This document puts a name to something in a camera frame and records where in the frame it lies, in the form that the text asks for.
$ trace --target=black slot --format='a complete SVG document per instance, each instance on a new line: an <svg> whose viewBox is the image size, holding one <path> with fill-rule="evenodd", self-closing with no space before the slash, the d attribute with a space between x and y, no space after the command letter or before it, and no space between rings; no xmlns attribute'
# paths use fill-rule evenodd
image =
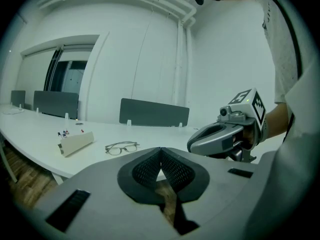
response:
<svg viewBox="0 0 320 240"><path fill-rule="evenodd" d="M65 232L89 196L89 192L79 189L74 191L45 221Z"/></svg>
<svg viewBox="0 0 320 240"><path fill-rule="evenodd" d="M236 169L236 168L231 168L230 170L228 170L228 173L235 174L235 175L242 176L242 177L246 177L249 179L251 178L252 174L254 174L251 171L240 170L240 169Z"/></svg>

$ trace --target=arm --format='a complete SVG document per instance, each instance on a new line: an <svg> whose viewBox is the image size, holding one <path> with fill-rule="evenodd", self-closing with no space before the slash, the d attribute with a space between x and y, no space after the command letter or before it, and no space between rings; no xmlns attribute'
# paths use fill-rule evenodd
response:
<svg viewBox="0 0 320 240"><path fill-rule="evenodd" d="M287 104L280 103L265 118L269 127L268 139L285 133L289 125Z"/></svg>
<svg viewBox="0 0 320 240"><path fill-rule="evenodd" d="M278 104L274 110L266 114L265 120L268 123L267 139L283 134L287 131L289 125L288 109L286 103ZM243 130L243 138L249 143L254 142L254 131L252 126L245 127Z"/></svg>

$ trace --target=pen holder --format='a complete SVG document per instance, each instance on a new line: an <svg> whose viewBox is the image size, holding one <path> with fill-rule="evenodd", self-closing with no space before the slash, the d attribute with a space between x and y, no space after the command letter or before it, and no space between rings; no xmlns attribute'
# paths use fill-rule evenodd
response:
<svg viewBox="0 0 320 240"><path fill-rule="evenodd" d="M61 144L58 144L58 146L60 148L61 155L67 157L73 152L89 145L94 140L94 134L91 131L85 134L63 138L60 140Z"/></svg>

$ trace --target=hand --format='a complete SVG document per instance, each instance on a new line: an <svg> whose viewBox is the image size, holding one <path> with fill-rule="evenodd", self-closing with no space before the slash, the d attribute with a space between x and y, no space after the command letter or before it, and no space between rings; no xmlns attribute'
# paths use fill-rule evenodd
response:
<svg viewBox="0 0 320 240"><path fill-rule="evenodd" d="M254 128L252 125L245 126L243 129L243 140L252 145L254 143Z"/></svg>
<svg viewBox="0 0 320 240"><path fill-rule="evenodd" d="M243 141L244 146L246 148L251 148L254 143L254 126L248 125L245 126L242 132L242 135L238 135L237 137L233 137L233 142Z"/></svg>

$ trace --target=glasses lens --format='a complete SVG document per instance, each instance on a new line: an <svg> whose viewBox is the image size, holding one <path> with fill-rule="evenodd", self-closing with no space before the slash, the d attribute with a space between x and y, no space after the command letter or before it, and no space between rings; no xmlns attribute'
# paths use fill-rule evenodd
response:
<svg viewBox="0 0 320 240"><path fill-rule="evenodd" d="M129 145L125 147L125 151L127 152L135 152L137 151L137 146L136 145Z"/></svg>
<svg viewBox="0 0 320 240"><path fill-rule="evenodd" d="M112 147L109 149L108 153L113 156L120 155L121 149L119 147Z"/></svg>

